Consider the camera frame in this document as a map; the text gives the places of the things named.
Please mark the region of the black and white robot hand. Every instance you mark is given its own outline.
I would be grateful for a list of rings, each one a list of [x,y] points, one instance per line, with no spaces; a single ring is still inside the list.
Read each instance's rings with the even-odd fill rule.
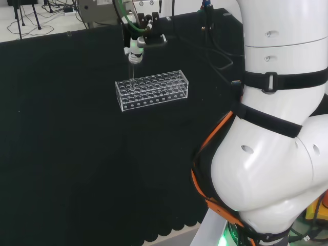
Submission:
[[[119,4],[127,30],[124,32],[125,53],[131,64],[139,64],[144,49],[165,41],[160,29],[161,1],[122,1]]]

